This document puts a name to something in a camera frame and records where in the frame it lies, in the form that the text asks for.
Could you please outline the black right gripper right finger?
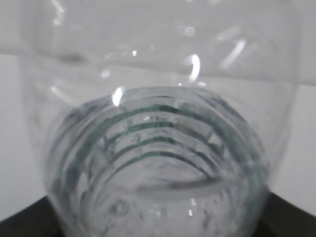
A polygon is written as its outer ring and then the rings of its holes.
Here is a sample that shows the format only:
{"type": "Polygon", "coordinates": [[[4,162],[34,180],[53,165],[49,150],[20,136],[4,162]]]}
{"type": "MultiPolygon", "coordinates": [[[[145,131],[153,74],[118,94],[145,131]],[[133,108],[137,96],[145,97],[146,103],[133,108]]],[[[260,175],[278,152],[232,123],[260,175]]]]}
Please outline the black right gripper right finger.
{"type": "Polygon", "coordinates": [[[254,237],[316,237],[316,218],[270,194],[254,237]]]}

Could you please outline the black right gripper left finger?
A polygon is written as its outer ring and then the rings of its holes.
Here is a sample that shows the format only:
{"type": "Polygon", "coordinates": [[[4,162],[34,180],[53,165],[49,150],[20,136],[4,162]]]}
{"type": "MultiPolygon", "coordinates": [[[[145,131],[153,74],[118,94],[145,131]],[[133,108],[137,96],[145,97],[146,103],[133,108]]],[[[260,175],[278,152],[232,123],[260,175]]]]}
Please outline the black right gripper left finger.
{"type": "Polygon", "coordinates": [[[1,221],[1,237],[60,237],[62,231],[56,215],[43,197],[29,207],[1,221]]]}

